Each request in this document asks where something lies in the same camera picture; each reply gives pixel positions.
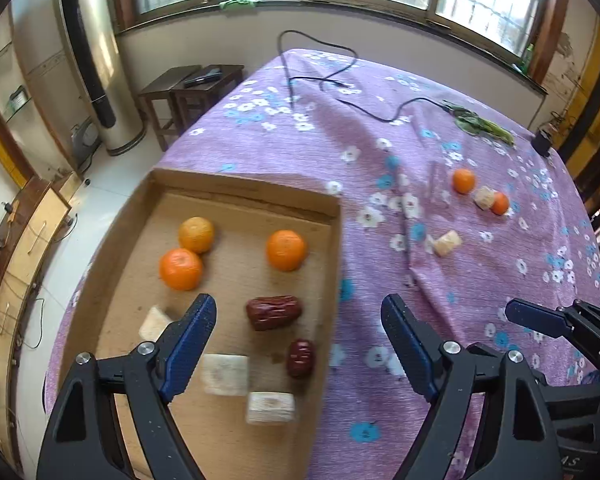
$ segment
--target purple tablecloth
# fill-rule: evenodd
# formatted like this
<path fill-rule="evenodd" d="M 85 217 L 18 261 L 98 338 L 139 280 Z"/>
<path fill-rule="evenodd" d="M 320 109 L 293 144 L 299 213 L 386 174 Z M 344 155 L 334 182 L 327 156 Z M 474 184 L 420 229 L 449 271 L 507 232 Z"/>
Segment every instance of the purple tablecloth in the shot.
<path fill-rule="evenodd" d="M 326 76 L 350 59 L 310 50 L 287 54 L 292 75 Z M 519 349 L 550 384 L 579 383 L 590 365 L 563 340 L 507 322 L 520 297 L 549 308 L 578 297 L 600 306 L 600 254 L 587 213 L 553 150 L 541 158 L 531 134 L 471 98 L 391 67 L 360 60 L 336 76 L 349 88 L 296 80 L 294 110 L 280 60 L 258 70 L 201 118 L 159 166 L 226 172 L 342 197 L 342 291 L 331 373 L 308 477 L 392 478 L 428 404 L 413 393 L 384 333 L 379 307 L 391 292 L 445 338 Z M 471 137 L 427 102 L 381 123 L 336 99 L 392 117 L 401 102 L 426 96 L 478 112 L 512 131 L 510 148 Z M 471 168 L 478 186 L 501 190 L 510 209 L 498 217 L 455 193 L 450 175 Z M 431 241 L 455 230 L 463 244 L 446 257 Z M 48 373 L 52 405 L 68 307 Z M 464 471 L 479 403 L 467 418 L 450 476 Z"/>

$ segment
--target cardboard box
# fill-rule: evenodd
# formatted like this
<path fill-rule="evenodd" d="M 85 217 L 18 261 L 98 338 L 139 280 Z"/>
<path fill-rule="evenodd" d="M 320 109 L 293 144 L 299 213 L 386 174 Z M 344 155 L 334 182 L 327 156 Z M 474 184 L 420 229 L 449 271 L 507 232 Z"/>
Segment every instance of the cardboard box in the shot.
<path fill-rule="evenodd" d="M 158 261 L 178 246 L 180 223 L 203 216 L 216 226 L 205 273 L 190 292 L 170 290 L 158 276 Z M 295 272 L 266 261 L 265 244 L 278 229 L 307 241 L 309 254 Z M 180 432 L 207 480 L 300 480 L 306 475 L 322 409 L 322 392 L 338 304 L 341 217 L 336 198 L 325 194 L 226 175 L 154 169 L 110 227 L 78 300 L 62 359 L 64 377 L 76 354 L 98 359 L 127 354 L 139 342 L 144 317 L 158 304 L 173 319 L 200 292 L 211 294 L 218 322 L 208 353 L 250 358 L 250 390 L 296 396 L 296 420 L 284 426 L 250 426 L 247 397 L 206 394 L 200 369 L 170 404 Z M 255 332 L 245 304 L 258 296 L 290 294 L 304 313 L 287 328 Z M 296 338 L 314 342 L 314 373 L 292 380 L 286 350 Z M 116 399 L 131 463 L 150 475 L 128 410 Z"/>

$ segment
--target metal screw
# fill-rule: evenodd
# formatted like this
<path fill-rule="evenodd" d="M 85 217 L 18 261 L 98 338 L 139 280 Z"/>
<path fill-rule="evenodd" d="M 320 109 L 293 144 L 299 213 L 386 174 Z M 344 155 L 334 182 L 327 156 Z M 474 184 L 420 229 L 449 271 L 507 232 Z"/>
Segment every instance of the metal screw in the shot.
<path fill-rule="evenodd" d="M 138 345 L 138 353 L 140 355 L 149 355 L 155 350 L 155 345 L 151 341 L 145 341 Z"/>
<path fill-rule="evenodd" d="M 448 354 L 458 354 L 462 347 L 455 341 L 447 341 L 442 345 L 444 351 Z"/>
<path fill-rule="evenodd" d="M 91 355 L 89 352 L 82 352 L 75 357 L 75 362 L 77 362 L 79 365 L 87 364 L 89 361 L 91 361 Z"/>
<path fill-rule="evenodd" d="M 525 358 L 522 355 L 522 352 L 519 352 L 518 350 L 510 350 L 507 355 L 509 356 L 509 359 L 515 363 L 521 363 L 522 359 Z"/>

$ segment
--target wooden stool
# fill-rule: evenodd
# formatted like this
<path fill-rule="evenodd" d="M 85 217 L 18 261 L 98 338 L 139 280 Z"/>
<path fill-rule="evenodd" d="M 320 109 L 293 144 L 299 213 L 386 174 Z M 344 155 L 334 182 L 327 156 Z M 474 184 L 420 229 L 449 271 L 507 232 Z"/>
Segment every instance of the wooden stool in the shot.
<path fill-rule="evenodd" d="M 200 65 L 190 66 L 176 66 L 170 68 L 162 74 L 158 79 L 145 86 L 142 91 L 138 94 L 140 101 L 144 105 L 149 122 L 154 129 L 155 135 L 158 139 L 161 149 L 166 152 L 169 145 L 164 138 L 165 136 L 180 136 L 184 133 L 184 125 L 180 119 L 180 111 L 178 105 L 174 100 L 174 95 L 171 93 L 171 89 L 180 83 L 183 79 L 188 79 L 189 75 L 200 70 Z M 169 105 L 171 111 L 171 119 L 162 126 L 160 120 L 155 113 L 154 101 L 165 100 Z"/>
<path fill-rule="evenodd" d="M 180 122 L 184 130 L 187 130 L 200 116 L 208 112 L 221 99 L 222 95 L 227 93 L 228 86 L 232 82 L 235 83 L 235 86 L 242 82 L 243 65 L 209 65 L 192 77 L 205 75 L 212 68 L 222 70 L 220 79 L 190 88 L 184 88 L 184 81 L 180 81 L 171 88 L 171 94 L 180 113 Z M 193 118 L 190 114 L 192 110 L 198 112 Z"/>

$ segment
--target blue gripper pad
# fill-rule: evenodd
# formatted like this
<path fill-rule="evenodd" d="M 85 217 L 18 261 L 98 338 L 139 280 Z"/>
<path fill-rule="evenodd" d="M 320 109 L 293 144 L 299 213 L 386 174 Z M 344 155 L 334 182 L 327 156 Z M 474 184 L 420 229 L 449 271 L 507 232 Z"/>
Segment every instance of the blue gripper pad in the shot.
<path fill-rule="evenodd" d="M 514 298 L 507 303 L 504 312 L 509 321 L 554 339 L 571 333 L 564 314 L 529 301 Z"/>
<path fill-rule="evenodd" d="M 160 388 L 162 400 L 171 402 L 173 397 L 184 392 L 215 325 L 216 302 L 208 294 L 199 294 L 182 319 L 167 327 L 166 338 L 175 336 L 176 340 L 166 342 L 172 344 L 173 349 L 164 364 L 164 383 Z"/>
<path fill-rule="evenodd" d="M 382 300 L 380 319 L 413 391 L 424 396 L 427 402 L 432 402 L 439 393 L 434 381 L 434 365 L 414 329 L 417 327 L 421 331 L 428 328 L 430 333 L 427 335 L 431 336 L 436 346 L 433 351 L 438 352 L 437 345 L 440 342 L 435 331 L 428 324 L 417 321 L 397 294 L 388 295 Z"/>

